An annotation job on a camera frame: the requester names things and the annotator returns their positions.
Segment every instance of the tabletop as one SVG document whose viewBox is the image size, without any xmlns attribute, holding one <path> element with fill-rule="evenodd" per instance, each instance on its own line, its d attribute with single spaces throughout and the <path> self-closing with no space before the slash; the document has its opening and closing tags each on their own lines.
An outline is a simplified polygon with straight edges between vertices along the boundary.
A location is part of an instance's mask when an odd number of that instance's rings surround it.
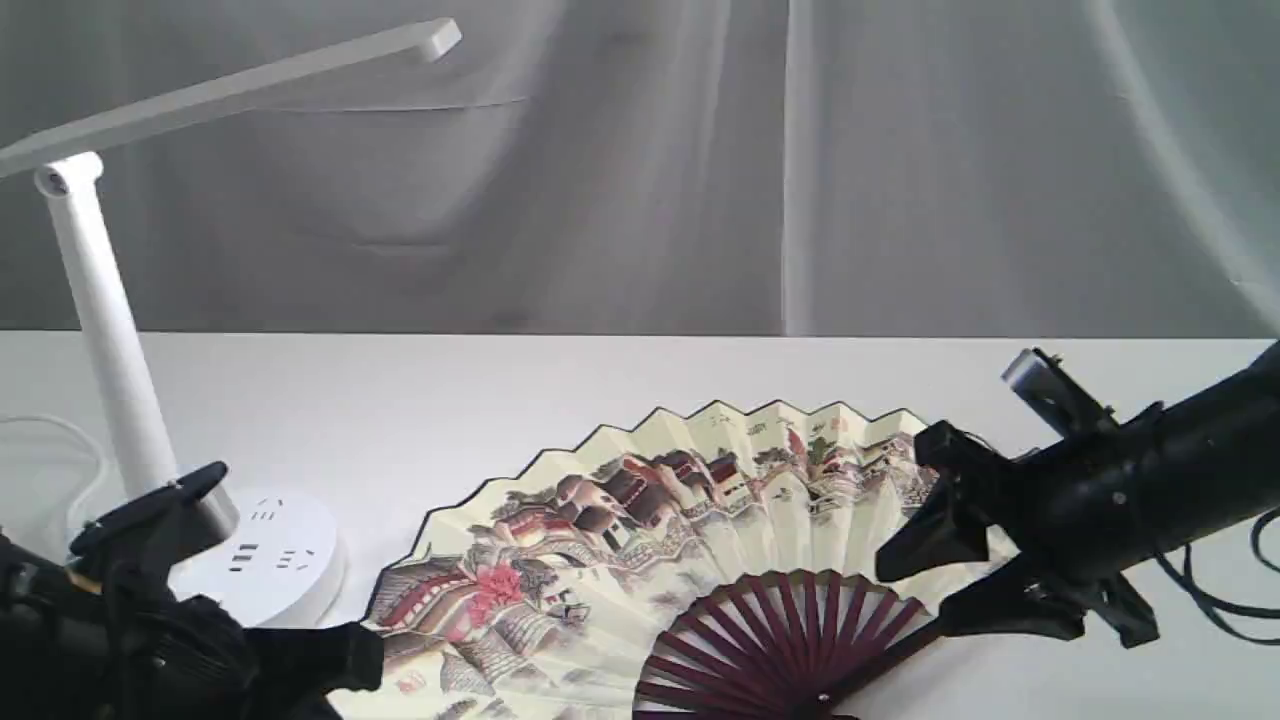
<svg viewBox="0 0 1280 720">
<path fill-rule="evenodd" d="M 547 447 L 602 423 L 631 427 L 655 406 L 722 400 L 750 410 L 842 400 L 867 415 L 909 407 L 1005 454 L 1055 439 L 1001 382 L 1041 346 L 1128 419 L 1243 368 L 1270 341 L 874 340 L 147 334 L 143 346 L 183 466 L 230 465 L 228 483 L 305 488 L 344 530 L 349 569 L 326 623 L 358 619 L 381 566 L 411 546 L 426 510 L 517 473 Z M 0 411 L 47 413 L 106 439 L 77 333 L 0 333 Z M 9 473 L 14 471 L 9 465 Z M 1197 544 L 1198 579 L 1245 603 L 1280 605 L 1247 528 Z M 1071 643 L 950 641 L 868 688 L 868 717 L 1260 717 L 1280 712 L 1275 655 L 1203 620 L 1151 564 L 1128 573 L 1164 638 L 1124 651 L 1089 620 Z"/>
</svg>

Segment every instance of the round power strip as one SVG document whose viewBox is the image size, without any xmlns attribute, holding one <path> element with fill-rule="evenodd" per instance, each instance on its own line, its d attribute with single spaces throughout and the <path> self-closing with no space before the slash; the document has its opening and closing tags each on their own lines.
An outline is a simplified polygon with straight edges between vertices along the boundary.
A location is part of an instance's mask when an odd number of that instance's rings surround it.
<svg viewBox="0 0 1280 720">
<path fill-rule="evenodd" d="M 174 565 L 178 600 L 206 596 L 246 628 L 314 628 L 347 570 L 333 515 L 305 492 L 228 488 L 236 533 Z"/>
</svg>

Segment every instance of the black mount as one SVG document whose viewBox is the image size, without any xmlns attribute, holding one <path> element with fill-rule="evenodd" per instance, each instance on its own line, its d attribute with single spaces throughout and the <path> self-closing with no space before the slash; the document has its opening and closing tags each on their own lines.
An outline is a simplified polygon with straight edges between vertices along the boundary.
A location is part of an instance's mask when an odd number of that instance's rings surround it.
<svg viewBox="0 0 1280 720">
<path fill-rule="evenodd" d="M 946 635 L 1084 634 L 1094 611 L 1124 647 L 1160 637 L 1121 571 L 1280 505 L 1280 345 L 1251 368 L 1119 424 L 1039 348 L 1004 379 L 1061 442 L 1006 459 L 947 421 L 915 438 L 940 479 L 876 556 L 882 582 L 989 557 L 1000 525 L 1021 551 L 940 607 Z"/>
</svg>

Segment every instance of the white cable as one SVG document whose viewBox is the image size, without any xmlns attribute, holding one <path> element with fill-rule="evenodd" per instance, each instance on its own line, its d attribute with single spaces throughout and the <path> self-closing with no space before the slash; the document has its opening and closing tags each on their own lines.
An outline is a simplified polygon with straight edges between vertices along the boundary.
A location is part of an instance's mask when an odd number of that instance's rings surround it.
<svg viewBox="0 0 1280 720">
<path fill-rule="evenodd" d="M 86 484 L 79 493 L 72 500 L 70 505 L 67 506 L 67 514 L 63 516 L 64 532 L 68 534 L 74 534 L 78 532 L 81 523 L 81 510 L 84 507 L 84 502 L 93 493 L 95 489 L 102 486 L 106 480 L 108 473 L 108 459 L 106 454 L 102 451 L 102 446 L 97 443 L 88 433 L 81 429 L 79 425 L 64 420 L 56 415 L 0 415 L 0 425 L 9 423 L 35 423 L 54 425 L 64 430 L 67 434 L 74 437 L 90 455 L 93 456 L 93 478 Z"/>
</svg>

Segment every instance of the gray curtain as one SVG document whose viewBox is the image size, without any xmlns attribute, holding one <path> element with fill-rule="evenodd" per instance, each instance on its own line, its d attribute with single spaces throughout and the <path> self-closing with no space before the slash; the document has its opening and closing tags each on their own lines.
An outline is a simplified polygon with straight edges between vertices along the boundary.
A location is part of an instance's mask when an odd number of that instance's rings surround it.
<svg viewBox="0 0 1280 720">
<path fill-rule="evenodd" d="M 0 0 L 0 143 L 440 15 L 102 154 L 143 328 L 1275 332 L 1267 0 Z M 47 224 L 0 182 L 0 328 L 76 325 Z"/>
</svg>

